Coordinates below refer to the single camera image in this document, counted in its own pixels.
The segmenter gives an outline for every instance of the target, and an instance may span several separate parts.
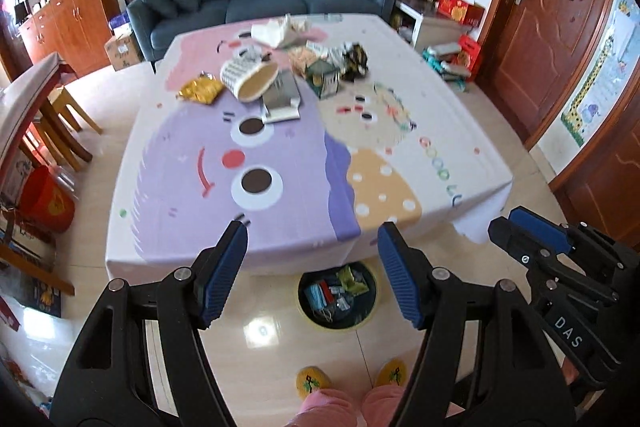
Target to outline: yellow polka dot pattern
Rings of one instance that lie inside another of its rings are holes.
[[[398,228],[417,223],[422,207],[402,176],[369,149],[351,152],[347,179],[353,187],[353,210],[360,229],[375,230],[385,221]]]

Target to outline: book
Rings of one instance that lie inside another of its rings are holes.
[[[300,92],[291,70],[282,70],[262,96],[261,117],[264,123],[300,118]]]

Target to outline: metal screw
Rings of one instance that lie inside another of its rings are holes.
[[[512,292],[516,289],[516,284],[511,279],[502,279],[500,281],[500,288],[506,292]]]
[[[124,280],[114,279],[113,281],[109,281],[109,285],[107,286],[107,288],[109,288],[109,290],[112,292],[122,290],[124,288]]]
[[[446,281],[451,274],[446,268],[434,268],[431,272],[431,275],[433,275],[434,279],[437,279],[439,281]]]
[[[178,268],[174,272],[174,278],[178,281],[186,281],[189,277],[191,277],[191,270],[189,268]]]

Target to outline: white side table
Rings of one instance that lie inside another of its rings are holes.
[[[471,30],[437,13],[425,0],[396,0],[396,7],[415,21],[411,45],[419,54],[429,46],[458,42]]]

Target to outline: giraffe poster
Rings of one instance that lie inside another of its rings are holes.
[[[596,53],[560,117],[580,147],[607,117],[636,66],[639,23],[640,9],[634,0],[614,0]]]

